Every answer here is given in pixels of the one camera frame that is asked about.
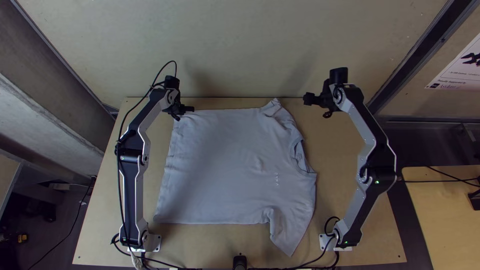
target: desk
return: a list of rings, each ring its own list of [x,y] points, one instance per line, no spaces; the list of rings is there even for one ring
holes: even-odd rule
[[[120,107],[78,239],[74,264],[132,265],[129,257],[120,254],[109,243],[121,225],[114,147],[121,120],[138,100],[127,98]],[[256,108],[264,106],[270,100],[271,98],[182,98],[185,105],[195,106],[196,110]],[[304,106],[301,98],[281,98],[280,102],[295,118],[297,127],[305,138],[307,160],[318,174],[315,212],[293,256],[286,256],[270,241],[269,224],[188,225],[152,222],[173,128],[173,119],[162,113],[147,130],[151,149],[149,168],[144,175],[143,212],[150,230],[162,235],[160,252],[148,253],[148,257],[187,268],[231,269],[233,256],[239,253],[247,256],[249,267],[256,268],[293,267],[319,256],[321,250],[318,235],[323,233],[324,222],[332,215],[343,217],[354,194],[357,155],[363,147],[363,141],[346,113],[334,113],[330,119],[324,119],[323,109]],[[128,124],[142,107],[139,105],[125,123]],[[353,250],[341,252],[338,265],[406,261],[386,194],[378,198],[363,227],[363,239]],[[327,252],[314,265],[330,265],[334,258],[333,252]]]
[[[13,183],[20,168],[20,162],[8,158],[0,152],[0,218],[12,193]]]
[[[480,175],[480,165],[435,169],[461,179]],[[452,180],[427,167],[402,170],[406,181]],[[406,183],[435,270],[478,269],[480,211],[470,205],[468,193],[478,187],[458,182]]]

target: poster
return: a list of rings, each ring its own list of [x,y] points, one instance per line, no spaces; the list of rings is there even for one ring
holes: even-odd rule
[[[480,91],[480,34],[425,88]]]

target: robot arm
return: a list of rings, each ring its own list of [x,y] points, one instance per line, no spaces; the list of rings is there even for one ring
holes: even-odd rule
[[[325,80],[322,93],[315,96],[306,93],[305,105],[319,105],[329,111],[323,117],[329,118],[333,112],[348,113],[360,136],[365,142],[357,158],[355,181],[357,188],[343,219],[333,227],[336,237],[335,250],[351,250],[361,238],[361,228],[381,193],[388,191],[397,179],[397,158],[389,140],[370,111],[364,105],[364,95],[360,88],[348,84],[348,69],[340,67],[330,70],[330,78]],[[332,234],[319,236],[320,246],[326,247]]]
[[[119,239],[123,246],[133,252],[157,252],[161,236],[151,234],[143,213],[144,172],[149,166],[150,140],[146,131],[160,112],[170,114],[179,121],[178,115],[193,111],[193,107],[180,103],[180,81],[166,76],[163,88],[154,88],[140,113],[128,125],[115,147],[118,170],[123,176],[124,224]]]

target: white cable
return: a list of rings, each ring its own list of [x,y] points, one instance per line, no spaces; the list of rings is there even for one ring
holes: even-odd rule
[[[134,252],[129,250],[130,251],[130,258],[131,258],[131,263],[133,264],[133,267],[135,267],[136,270],[142,270],[142,261],[137,257],[135,256]]]

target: t-shirt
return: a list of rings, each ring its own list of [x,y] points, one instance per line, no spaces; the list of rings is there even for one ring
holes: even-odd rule
[[[153,220],[265,224],[291,256],[312,218],[317,174],[275,98],[261,108],[197,110],[174,121]]]

